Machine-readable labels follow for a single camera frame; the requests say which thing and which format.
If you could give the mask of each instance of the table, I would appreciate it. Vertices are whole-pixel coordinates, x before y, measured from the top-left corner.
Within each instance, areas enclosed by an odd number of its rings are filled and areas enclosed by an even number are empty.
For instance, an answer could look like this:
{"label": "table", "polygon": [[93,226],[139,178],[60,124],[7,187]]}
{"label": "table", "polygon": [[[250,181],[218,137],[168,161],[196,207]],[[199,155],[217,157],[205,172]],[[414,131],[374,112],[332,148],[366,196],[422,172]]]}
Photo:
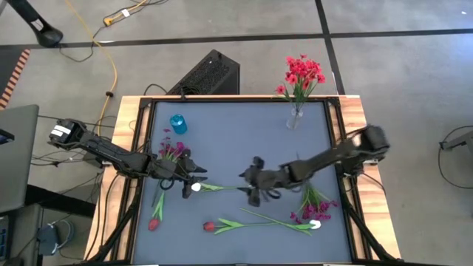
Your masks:
{"label": "table", "polygon": [[[139,110],[140,99],[141,98],[178,98],[179,96],[126,96],[122,98],[120,110],[118,112],[117,123],[115,125],[115,132],[113,135],[113,143],[125,148],[130,149],[132,145],[132,139],[134,134],[133,122],[137,119],[137,113]],[[201,98],[238,98],[238,97],[253,97],[260,98],[266,97],[270,98],[271,95],[195,95],[192,97],[201,97]],[[344,127],[346,132],[350,132],[354,129],[360,128],[366,124],[364,118],[363,108],[361,105],[361,99],[359,96],[341,96],[339,98],[341,113],[344,119]],[[146,131],[146,125],[148,124],[149,109],[145,108],[143,110],[144,116],[141,123],[141,127],[137,130],[140,130],[139,134],[139,143],[141,144],[144,141],[144,133]],[[333,124],[336,125],[337,117],[332,116]],[[339,134],[338,127],[334,126],[334,132],[336,135]],[[379,177],[378,168],[376,166],[370,166],[365,168],[365,172],[371,177],[376,178],[378,181],[381,181]],[[95,216],[92,222],[92,229],[90,231],[89,242],[87,249],[89,250],[92,247],[91,254],[95,254],[98,250],[98,246],[101,241],[102,235],[102,224],[104,217],[104,208],[105,208],[105,198],[106,192],[115,177],[115,170],[113,168],[108,168],[105,170],[103,176],[103,185],[101,189],[101,226],[98,228],[98,239],[94,242],[97,223],[98,220],[98,208],[96,208]],[[107,213],[106,213],[106,224],[105,231],[103,232],[104,239],[108,238],[108,235],[113,231],[118,220],[118,211],[120,208],[120,203],[122,201],[122,192],[124,187],[124,178],[119,178],[114,183],[112,189],[110,190]],[[383,191],[372,181],[364,178],[360,178],[358,181],[358,189],[360,193],[361,206],[363,208],[365,222],[368,228],[373,232],[377,240],[384,246],[384,248],[391,253],[393,256],[399,257],[399,251],[397,242],[395,240],[394,230],[392,228],[392,223],[389,215],[389,209],[387,207],[386,198],[383,194]],[[123,259],[126,255],[126,242],[128,241],[128,231],[129,227],[125,228],[123,231],[122,237],[120,239],[119,248],[117,250],[117,259]],[[363,254],[363,245],[361,241],[361,236],[359,232],[354,229],[355,237],[355,248],[357,250],[357,257],[364,258]]]}

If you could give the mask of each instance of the gray floor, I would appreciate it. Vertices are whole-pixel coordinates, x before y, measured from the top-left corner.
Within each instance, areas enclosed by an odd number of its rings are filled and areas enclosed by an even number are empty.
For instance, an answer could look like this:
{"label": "gray floor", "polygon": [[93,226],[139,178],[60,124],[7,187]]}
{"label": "gray floor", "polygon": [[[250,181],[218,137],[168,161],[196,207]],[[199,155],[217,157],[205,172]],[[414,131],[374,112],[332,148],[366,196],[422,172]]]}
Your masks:
{"label": "gray floor", "polygon": [[[473,4],[468,0],[322,2],[332,33],[473,28]],[[88,41],[64,1],[31,3],[63,30],[65,41]],[[104,16],[131,2],[72,3],[96,31]],[[314,1],[170,0],[105,29],[98,39],[282,33],[321,33]],[[6,6],[0,15],[0,45],[34,43],[28,26]],[[368,121],[383,126],[392,144],[380,169],[401,255],[408,261],[470,265],[472,260],[473,193],[450,186],[437,168],[438,142],[451,129],[473,124],[472,45],[469,34],[333,39],[346,93],[362,96]],[[117,114],[120,96],[139,95],[150,83],[172,87],[211,49],[241,63],[242,94],[272,93],[283,80],[285,56],[299,53],[307,53],[324,67],[328,82],[315,93],[336,93],[323,39],[111,47],[119,84],[107,114]],[[88,49],[64,52],[81,58]],[[9,106],[37,103],[43,115],[95,122],[112,79],[109,62],[97,49],[82,64],[57,50],[33,50]],[[35,154],[55,151],[45,143],[54,122],[40,118]],[[104,124],[115,122],[109,119]],[[111,129],[103,131],[112,134]],[[457,184],[473,186],[470,161],[471,155],[463,148],[443,154],[444,171]],[[63,191],[95,172],[85,163],[33,167],[30,182]],[[77,197],[88,197],[91,187],[83,187]],[[80,257],[83,252],[83,245],[78,244],[64,254]],[[57,256],[45,260],[46,265],[63,262]]]}

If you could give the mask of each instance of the small blue container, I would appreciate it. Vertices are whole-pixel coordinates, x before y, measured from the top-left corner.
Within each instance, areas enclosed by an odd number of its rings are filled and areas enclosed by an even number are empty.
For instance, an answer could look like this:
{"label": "small blue container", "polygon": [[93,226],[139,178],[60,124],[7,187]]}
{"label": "small blue container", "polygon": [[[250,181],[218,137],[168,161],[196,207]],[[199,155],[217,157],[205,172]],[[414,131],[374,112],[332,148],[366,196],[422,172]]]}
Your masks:
{"label": "small blue container", "polygon": [[176,134],[186,133],[187,125],[182,115],[180,114],[173,115],[171,119],[169,120],[169,122],[171,122],[171,126],[174,129],[174,132],[176,132]]}

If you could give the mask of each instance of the red tulip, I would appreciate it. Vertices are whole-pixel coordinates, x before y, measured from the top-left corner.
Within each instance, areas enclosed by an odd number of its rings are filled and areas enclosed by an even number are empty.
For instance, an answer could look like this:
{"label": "red tulip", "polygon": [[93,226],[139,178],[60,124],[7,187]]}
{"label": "red tulip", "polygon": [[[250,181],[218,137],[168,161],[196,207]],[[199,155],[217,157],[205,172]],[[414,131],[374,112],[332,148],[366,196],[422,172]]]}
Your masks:
{"label": "red tulip", "polygon": [[207,232],[213,232],[215,230],[215,224],[213,222],[206,222],[204,224],[204,230]]}
{"label": "red tulip", "polygon": [[160,220],[159,219],[151,219],[151,221],[149,221],[149,224],[148,224],[148,230],[150,231],[154,231],[156,230],[157,226],[160,224]]}

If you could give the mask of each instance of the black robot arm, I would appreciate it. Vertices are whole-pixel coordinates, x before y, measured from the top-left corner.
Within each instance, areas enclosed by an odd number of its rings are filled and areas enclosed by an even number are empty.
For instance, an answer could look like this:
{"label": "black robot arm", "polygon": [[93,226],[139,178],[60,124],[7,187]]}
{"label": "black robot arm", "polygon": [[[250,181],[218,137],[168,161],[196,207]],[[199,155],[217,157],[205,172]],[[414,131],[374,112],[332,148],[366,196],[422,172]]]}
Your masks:
{"label": "black robot arm", "polygon": [[77,120],[58,120],[51,131],[49,144],[67,151],[71,149],[88,151],[101,160],[110,162],[117,173],[125,177],[151,177],[170,181],[170,185],[166,187],[163,186],[163,182],[160,183],[164,190],[170,189],[175,180],[181,181],[184,183],[184,198],[191,195],[191,186],[194,183],[207,179],[207,177],[195,177],[189,174],[207,172],[190,158],[190,150],[183,151],[177,162],[158,159],[157,155],[151,152],[127,151],[113,144],[109,139],[87,130],[86,125]]}

